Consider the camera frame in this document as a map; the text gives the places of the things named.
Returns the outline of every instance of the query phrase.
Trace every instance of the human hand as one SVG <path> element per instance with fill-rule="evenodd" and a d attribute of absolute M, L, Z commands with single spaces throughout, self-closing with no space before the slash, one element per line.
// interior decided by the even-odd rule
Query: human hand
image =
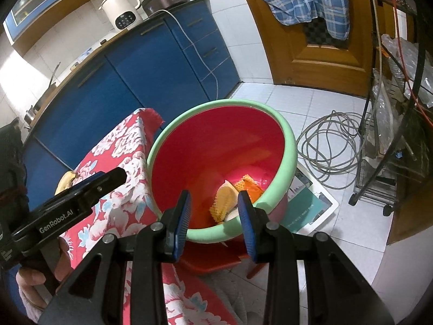
<path fill-rule="evenodd" d="M 60 288 L 63 282 L 72 272 L 72 267 L 68 254 L 69 245 L 61 237 L 59 237 L 58 240 L 60 246 L 60 259 L 54 270 L 54 276 L 60 282 Z M 33 286 L 43 285 L 44 282 L 45 276 L 42 272 L 26 267 L 20 267 L 18 269 L 17 283 L 19 288 L 22 290 L 22 293 L 24 293 L 24 296 L 30 303 L 41 309 L 45 309 L 47 303 L 42 299 Z"/>

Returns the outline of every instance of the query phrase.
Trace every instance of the kettle control panel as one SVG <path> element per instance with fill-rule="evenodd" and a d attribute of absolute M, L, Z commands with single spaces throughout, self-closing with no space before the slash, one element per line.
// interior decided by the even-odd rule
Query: kettle control panel
<path fill-rule="evenodd" d="M 125 13 L 122 13 L 119 17 L 116 18 L 116 27 L 118 27 L 118 29 L 120 30 L 123 30 L 127 26 L 134 23 L 136 19 L 137 17 L 132 11 L 126 11 Z"/>

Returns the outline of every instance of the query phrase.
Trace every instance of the green bucket rim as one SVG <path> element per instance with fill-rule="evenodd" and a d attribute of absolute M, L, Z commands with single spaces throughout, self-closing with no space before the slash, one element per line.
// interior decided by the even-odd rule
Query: green bucket rim
<path fill-rule="evenodd" d="M 213 109 L 220 106 L 248 106 L 258 110 L 261 110 L 268 115 L 272 116 L 280 125 L 284 136 L 284 151 L 281 159 L 280 167 L 277 173 L 270 183 L 269 187 L 265 190 L 262 196 L 253 204 L 255 207 L 259 207 L 268 214 L 270 213 L 277 204 L 284 197 L 287 192 L 291 181 L 294 177 L 296 164 L 297 164 L 297 151 L 296 151 L 296 140 L 293 135 L 293 131 L 287 122 L 287 120 L 276 110 L 271 107 L 252 100 L 243 99 L 222 99 L 215 100 L 208 103 L 198 105 L 180 116 L 174 119 L 168 126 L 162 131 L 154 145 L 152 146 L 148 159 L 147 159 L 147 172 L 148 182 L 150 185 L 150 191 L 152 191 L 152 169 L 155 157 L 162 143 L 168 137 L 168 135 L 179 126 L 182 122 L 188 118 L 208 109 Z M 159 210 L 156 202 L 153 200 L 156 213 L 160 218 L 162 213 Z M 201 228 L 201 229 L 188 229 L 187 239 L 196 243 L 218 243 L 230 240 L 242 234 L 242 226 L 240 218 L 237 216 L 229 221 L 226 221 L 220 225 Z"/>

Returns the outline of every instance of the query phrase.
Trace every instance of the blue gripper pad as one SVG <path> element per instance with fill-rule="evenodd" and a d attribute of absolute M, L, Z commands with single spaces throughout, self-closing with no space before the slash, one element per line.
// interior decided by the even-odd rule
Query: blue gripper pad
<path fill-rule="evenodd" d="M 187 239 L 189 220 L 191 218 L 191 195 L 188 191 L 182 191 L 178 204 L 182 204 L 183 206 L 175 231 L 175 249 L 173 250 L 173 257 L 176 261 L 179 260 L 183 253 L 183 247 Z"/>
<path fill-rule="evenodd" d="M 255 208 L 251 204 L 250 197 L 246 191 L 241 191 L 238 194 L 238 212 L 241 219 L 242 233 L 245 240 L 246 250 L 250 258 L 257 262 L 257 252 L 255 244 L 255 231 L 251 223 L 250 217 L 255 217 Z"/>

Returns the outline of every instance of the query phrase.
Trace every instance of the caster wheel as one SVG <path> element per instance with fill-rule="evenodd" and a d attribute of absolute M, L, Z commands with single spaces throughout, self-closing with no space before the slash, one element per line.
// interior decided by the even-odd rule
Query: caster wheel
<path fill-rule="evenodd" d="M 354 207 L 356 203 L 358 203 L 358 199 L 356 199 L 355 194 L 352 194 L 352 196 L 349 199 L 349 205 Z"/>
<path fill-rule="evenodd" d="M 390 206 L 390 205 L 385 205 L 384 207 L 383 207 L 383 212 L 382 212 L 382 214 L 383 214 L 383 216 L 389 216 L 389 215 L 391 215 L 391 213 L 394 211 L 394 209 L 393 209 L 393 207 L 392 206 Z"/>

